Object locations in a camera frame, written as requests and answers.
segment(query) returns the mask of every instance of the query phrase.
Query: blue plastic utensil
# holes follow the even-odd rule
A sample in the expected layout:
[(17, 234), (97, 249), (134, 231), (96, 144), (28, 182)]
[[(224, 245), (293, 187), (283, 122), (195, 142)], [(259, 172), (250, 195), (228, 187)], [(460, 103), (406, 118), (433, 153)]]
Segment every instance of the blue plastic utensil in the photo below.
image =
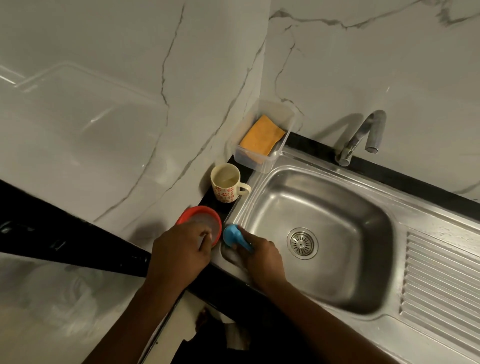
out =
[(232, 247), (233, 244), (239, 244), (247, 249), (250, 253), (253, 253), (252, 246), (243, 238), (240, 230), (237, 228), (237, 225), (228, 225), (225, 230), (223, 230), (223, 241), (229, 247)]

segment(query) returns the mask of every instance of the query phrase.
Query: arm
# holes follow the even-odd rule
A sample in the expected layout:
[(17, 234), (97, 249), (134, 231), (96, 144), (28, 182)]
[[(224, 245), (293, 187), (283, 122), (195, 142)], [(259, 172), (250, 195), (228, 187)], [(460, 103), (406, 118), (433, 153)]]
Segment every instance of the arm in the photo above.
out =
[(234, 249), (242, 257), (253, 280), (303, 332), (322, 358), (338, 364), (396, 363), (388, 354), (288, 283), (282, 256), (272, 242), (240, 230), (245, 240), (254, 247), (254, 252), (249, 254), (241, 246)]
[(176, 225), (157, 238), (143, 286), (84, 364), (137, 364), (177, 297), (210, 262), (211, 249), (210, 228), (199, 223)]

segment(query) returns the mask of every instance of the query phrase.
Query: white mug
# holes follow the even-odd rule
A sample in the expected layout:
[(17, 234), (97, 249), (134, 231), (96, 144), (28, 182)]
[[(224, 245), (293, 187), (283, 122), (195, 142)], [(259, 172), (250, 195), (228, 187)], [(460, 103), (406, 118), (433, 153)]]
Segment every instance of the white mug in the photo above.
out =
[(240, 171), (230, 163), (216, 166), (210, 173), (213, 192), (220, 202), (233, 202), (239, 195), (248, 194), (252, 188), (246, 183), (240, 182)]

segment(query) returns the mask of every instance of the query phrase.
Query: orange cloth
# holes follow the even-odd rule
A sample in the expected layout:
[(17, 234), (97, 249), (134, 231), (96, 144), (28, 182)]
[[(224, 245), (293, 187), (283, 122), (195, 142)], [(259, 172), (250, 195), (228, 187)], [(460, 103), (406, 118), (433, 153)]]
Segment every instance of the orange cloth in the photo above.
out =
[(262, 115), (243, 137), (240, 146), (252, 152), (268, 156), (275, 143), (284, 135), (285, 132), (282, 129), (273, 124), (266, 115)]

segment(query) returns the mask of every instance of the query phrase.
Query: drain strainer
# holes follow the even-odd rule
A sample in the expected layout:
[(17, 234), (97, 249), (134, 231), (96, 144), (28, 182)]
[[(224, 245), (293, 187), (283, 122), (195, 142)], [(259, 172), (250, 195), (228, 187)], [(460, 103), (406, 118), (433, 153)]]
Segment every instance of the drain strainer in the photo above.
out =
[(293, 229), (288, 234), (287, 246), (298, 259), (311, 259), (318, 251), (318, 242), (315, 235), (306, 228)]

